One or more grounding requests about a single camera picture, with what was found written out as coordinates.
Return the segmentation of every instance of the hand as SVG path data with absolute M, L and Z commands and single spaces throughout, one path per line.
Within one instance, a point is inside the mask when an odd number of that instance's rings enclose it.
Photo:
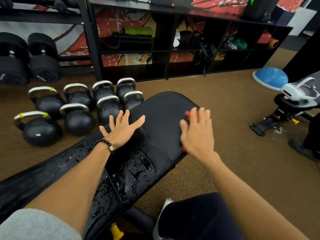
M 189 154 L 195 156 L 202 163 L 211 160 L 214 152 L 214 135 L 210 110 L 199 109 L 199 121 L 197 108 L 190 111 L 190 124 L 185 120 L 180 121 L 182 131 L 181 142 Z
M 111 129 L 110 134 L 106 131 L 103 126 L 99 129 L 104 136 L 104 139 L 112 144 L 113 149 L 118 149 L 123 146 L 134 134 L 134 131 L 141 127 L 145 121 L 145 116 L 142 115 L 137 121 L 129 125 L 129 110 L 126 110 L 125 114 L 120 110 L 116 122 L 112 115 L 109 117 L 109 126 Z

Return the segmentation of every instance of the white shoe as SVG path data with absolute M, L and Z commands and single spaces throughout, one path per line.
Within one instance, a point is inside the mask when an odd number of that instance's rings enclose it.
M 172 202 L 173 202 L 172 199 L 167 198 L 167 199 L 165 200 L 164 204 L 163 204 L 161 213 L 162 213 L 163 209 L 164 209 L 167 205 L 169 205 L 170 203 L 172 203 Z M 157 222 L 156 222 L 156 224 L 155 224 L 155 227 L 154 227 L 154 229 L 153 229 L 152 236 L 153 236 L 153 239 L 154 239 L 154 240 L 162 240 L 162 239 L 163 239 L 162 237 L 159 236 L 159 233 L 158 233 L 159 219 L 160 219 L 161 213 L 160 213 L 160 215 L 159 215 L 159 217 L 158 217 L 158 219 L 157 219 Z

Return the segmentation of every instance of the person's foot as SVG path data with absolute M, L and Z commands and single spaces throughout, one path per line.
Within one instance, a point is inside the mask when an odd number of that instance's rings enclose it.
M 301 154 L 302 156 L 305 156 L 306 158 L 310 159 L 314 162 L 319 162 L 320 160 L 316 158 L 312 152 L 312 150 L 306 148 L 302 143 L 291 139 L 289 140 L 289 146 L 295 150 L 297 153 Z
M 167 198 L 167 199 L 165 200 L 164 204 L 163 204 L 161 213 L 162 213 L 163 209 L 164 209 L 167 205 L 169 205 L 170 203 L 172 203 L 172 202 L 173 202 L 172 199 Z M 159 233 L 158 233 L 159 219 L 160 219 L 161 213 L 160 213 L 160 215 L 159 215 L 159 217 L 158 217 L 158 219 L 157 219 L 157 222 L 156 222 L 156 224 L 155 224 L 155 227 L 154 227 L 154 229 L 153 229 L 152 236 L 153 236 L 153 239 L 154 239 L 154 240 L 162 240 L 162 239 L 163 239 L 162 237 L 159 236 Z

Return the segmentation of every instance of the black pants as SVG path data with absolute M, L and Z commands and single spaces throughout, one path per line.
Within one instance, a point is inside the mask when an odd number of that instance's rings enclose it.
M 303 145 L 312 150 L 314 156 L 320 159 L 320 113 L 310 120 L 308 135 Z
M 175 240 L 242 239 L 219 193 L 170 203 L 162 211 L 158 233 Z

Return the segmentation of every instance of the brown floor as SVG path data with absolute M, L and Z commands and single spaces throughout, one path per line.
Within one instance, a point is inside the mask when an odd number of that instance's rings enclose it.
M 283 68 L 294 52 L 278 49 L 267 65 Z M 249 128 L 276 108 L 274 91 L 263 88 L 251 78 L 252 70 L 217 73 L 146 81 L 137 84 L 146 98 L 163 91 L 182 93 L 201 107 L 211 110 L 215 135 L 215 149 L 225 164 L 254 190 L 273 205 L 310 239 L 320 236 L 320 172 L 314 162 L 295 153 L 287 145 L 289 138 L 303 140 L 308 124 L 291 122 L 282 125 L 287 132 L 273 130 L 258 137 Z M 93 75 L 62 78 L 54 84 L 61 91 L 68 83 L 88 86 Z M 33 110 L 27 91 L 43 85 L 33 81 L 26 87 L 0 86 L 0 181 L 35 165 L 70 147 L 81 138 L 65 134 L 56 145 L 36 148 L 27 145 L 12 118 Z M 213 181 L 192 156 L 187 156 L 174 170 L 147 192 L 136 205 L 157 217 L 164 200 L 182 200 L 215 191 Z

